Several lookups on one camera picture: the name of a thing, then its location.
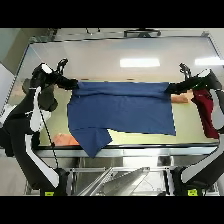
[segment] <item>navy blue fabric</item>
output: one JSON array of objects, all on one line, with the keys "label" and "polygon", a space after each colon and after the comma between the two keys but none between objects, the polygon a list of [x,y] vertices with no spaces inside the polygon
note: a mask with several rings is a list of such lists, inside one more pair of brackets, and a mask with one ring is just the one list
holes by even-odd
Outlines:
[{"label": "navy blue fabric", "polygon": [[169,83],[79,82],[68,104],[69,130],[90,157],[112,141],[107,129],[176,135]]}]

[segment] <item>black cable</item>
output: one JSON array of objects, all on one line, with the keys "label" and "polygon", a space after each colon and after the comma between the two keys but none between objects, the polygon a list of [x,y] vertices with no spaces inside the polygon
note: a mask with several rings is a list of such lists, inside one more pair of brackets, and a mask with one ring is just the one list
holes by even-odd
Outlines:
[{"label": "black cable", "polygon": [[58,169],[58,160],[57,160],[57,157],[56,157],[56,154],[55,154],[55,151],[54,151],[55,144],[54,144],[54,142],[51,141],[51,136],[50,136],[50,133],[49,133],[49,131],[48,131],[48,128],[47,128],[47,125],[46,125],[46,122],[45,122],[45,120],[44,120],[44,116],[43,116],[41,110],[40,110],[40,114],[41,114],[42,120],[43,120],[43,122],[44,122],[45,129],[46,129],[46,131],[47,131],[48,139],[49,139],[49,141],[50,141],[50,143],[51,143],[51,148],[52,148],[52,151],[53,151],[53,153],[54,153],[54,158],[55,158],[56,166],[57,166],[57,169]]}]

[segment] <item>green sticker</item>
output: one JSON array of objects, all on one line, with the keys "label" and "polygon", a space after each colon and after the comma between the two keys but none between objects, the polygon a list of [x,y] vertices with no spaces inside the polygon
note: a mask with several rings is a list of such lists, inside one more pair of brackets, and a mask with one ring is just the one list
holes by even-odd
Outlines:
[{"label": "green sticker", "polygon": [[53,196],[54,192],[45,192],[45,196]]},{"label": "green sticker", "polygon": [[188,196],[198,196],[198,191],[196,189],[188,190]]}]

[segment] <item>red cloth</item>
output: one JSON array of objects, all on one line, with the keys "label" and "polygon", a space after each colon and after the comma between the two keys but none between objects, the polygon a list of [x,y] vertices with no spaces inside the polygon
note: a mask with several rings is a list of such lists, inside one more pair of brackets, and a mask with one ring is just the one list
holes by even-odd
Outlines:
[{"label": "red cloth", "polygon": [[211,119],[214,106],[211,94],[206,89],[193,90],[193,94],[194,98],[191,101],[197,105],[205,136],[218,139],[218,132],[213,127]]}]

